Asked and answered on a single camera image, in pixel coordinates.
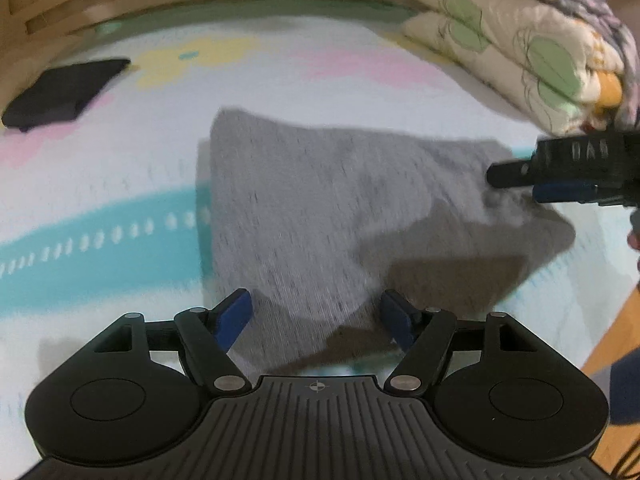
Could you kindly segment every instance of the black folded cloth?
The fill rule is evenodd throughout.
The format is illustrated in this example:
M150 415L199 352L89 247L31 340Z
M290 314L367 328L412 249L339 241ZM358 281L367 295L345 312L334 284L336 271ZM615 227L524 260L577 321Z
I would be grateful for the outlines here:
M130 63L130 59L117 58L45 70L31 87L11 101L2 114L2 123L26 132L36 126L74 121Z

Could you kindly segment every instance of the orange fabric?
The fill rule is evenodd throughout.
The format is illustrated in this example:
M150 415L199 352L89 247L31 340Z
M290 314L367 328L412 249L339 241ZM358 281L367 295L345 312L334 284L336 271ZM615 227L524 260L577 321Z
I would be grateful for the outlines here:
M600 80L600 97L596 102L596 108L616 108L622 102L622 83L613 72L596 70Z

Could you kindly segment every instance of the bed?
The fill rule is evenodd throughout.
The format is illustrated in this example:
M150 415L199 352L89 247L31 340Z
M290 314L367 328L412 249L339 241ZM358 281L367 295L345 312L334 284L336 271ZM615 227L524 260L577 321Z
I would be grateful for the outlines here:
M95 333L125 312L169 319L221 299L202 149L220 108L497 139L514 156L529 155L541 135L464 70L403 39L399 23L414 12L404 0L216 0L129 17L120 15L181 0L13 1L13 44L103 22L56 62L127 56L132 67L75 123L0 137L3 479L38 458L23 417L30 390ZM494 308L580 367L632 290L636 256L622 208L557 209L574 244ZM397 358L306 371L384 374Z

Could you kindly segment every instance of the stack of bedding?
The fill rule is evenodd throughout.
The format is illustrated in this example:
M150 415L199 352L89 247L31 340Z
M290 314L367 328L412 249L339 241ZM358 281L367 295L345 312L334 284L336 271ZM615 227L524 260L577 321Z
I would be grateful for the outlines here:
M404 33L465 66L547 132L603 130L623 103L627 60L584 20L541 0L419 1L430 10Z

